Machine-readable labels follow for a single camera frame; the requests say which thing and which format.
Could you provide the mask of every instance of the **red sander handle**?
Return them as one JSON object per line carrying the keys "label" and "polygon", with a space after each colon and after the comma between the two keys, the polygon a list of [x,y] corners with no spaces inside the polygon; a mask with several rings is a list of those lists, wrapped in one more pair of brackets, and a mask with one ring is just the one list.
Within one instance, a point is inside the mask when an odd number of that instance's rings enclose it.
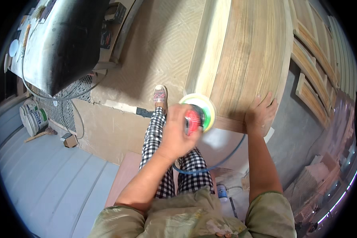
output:
{"label": "red sander handle", "polygon": [[188,110],[185,113],[186,125],[185,133],[190,136],[197,131],[197,128],[201,126],[201,119],[195,110]]}

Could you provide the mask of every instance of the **person's left hand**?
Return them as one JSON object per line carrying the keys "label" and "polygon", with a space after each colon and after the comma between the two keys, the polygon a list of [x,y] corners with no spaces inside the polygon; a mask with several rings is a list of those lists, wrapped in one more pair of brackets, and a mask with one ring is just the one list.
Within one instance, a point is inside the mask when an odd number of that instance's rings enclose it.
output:
{"label": "person's left hand", "polygon": [[185,134],[185,113],[192,106],[189,104],[174,104],[168,109],[167,123],[162,133],[162,142],[158,150],[170,162],[186,155],[195,146],[202,135],[202,127],[190,136]]}

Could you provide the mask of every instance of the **hand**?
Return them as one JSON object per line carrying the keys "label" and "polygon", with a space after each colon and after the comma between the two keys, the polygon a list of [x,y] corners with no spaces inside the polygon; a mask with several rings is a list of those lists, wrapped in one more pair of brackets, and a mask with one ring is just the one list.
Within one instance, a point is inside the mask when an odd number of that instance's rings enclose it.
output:
{"label": "hand", "polygon": [[157,151],[172,163],[193,149],[202,135],[202,127],[198,127],[197,131],[190,136],[185,134],[185,112],[191,108],[189,104],[175,104],[168,109],[167,123]]}
{"label": "hand", "polygon": [[259,94],[249,106],[245,115],[246,129],[248,133],[249,131],[259,130],[262,136],[264,136],[264,127],[267,122],[274,119],[277,109],[276,98],[270,105],[271,97],[272,92],[269,92],[267,93],[266,98],[260,102],[261,96]]}

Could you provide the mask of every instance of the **leg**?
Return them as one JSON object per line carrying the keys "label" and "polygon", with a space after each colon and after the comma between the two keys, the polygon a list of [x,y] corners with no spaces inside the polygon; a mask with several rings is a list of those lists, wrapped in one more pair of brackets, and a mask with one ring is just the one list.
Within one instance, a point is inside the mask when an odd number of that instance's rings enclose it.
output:
{"label": "leg", "polygon": [[[165,125],[164,107],[164,104],[161,105],[156,103],[155,112],[152,114],[150,124],[145,132],[142,161],[139,170],[143,168],[143,166],[152,158],[153,153],[159,148],[162,139],[162,128]],[[169,198],[174,196],[175,185],[173,182],[173,170],[172,167],[170,167],[157,188],[156,198]]]}
{"label": "leg", "polygon": [[[206,169],[206,163],[200,151],[195,147],[184,157],[179,158],[180,167],[185,171]],[[214,194],[212,177],[209,172],[199,174],[179,174],[177,193],[195,192],[204,186],[210,186],[210,193]]]}

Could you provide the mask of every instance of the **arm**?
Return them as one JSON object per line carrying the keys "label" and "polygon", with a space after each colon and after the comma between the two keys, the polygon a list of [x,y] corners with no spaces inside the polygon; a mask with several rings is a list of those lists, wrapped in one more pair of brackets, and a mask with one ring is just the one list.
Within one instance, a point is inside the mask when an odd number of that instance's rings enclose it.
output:
{"label": "arm", "polygon": [[275,117],[277,101],[274,99],[270,105],[271,96],[272,93],[269,92],[267,97],[260,102],[261,97],[258,95],[245,116],[249,136],[250,204],[261,193],[267,191],[283,192],[275,164],[268,152],[262,132],[265,123]]}
{"label": "arm", "polygon": [[115,205],[126,205],[141,212],[149,209],[165,172],[177,158],[187,154],[201,136],[201,130],[191,136],[184,132],[184,115],[190,108],[188,104],[169,108],[160,147],[123,189]]}

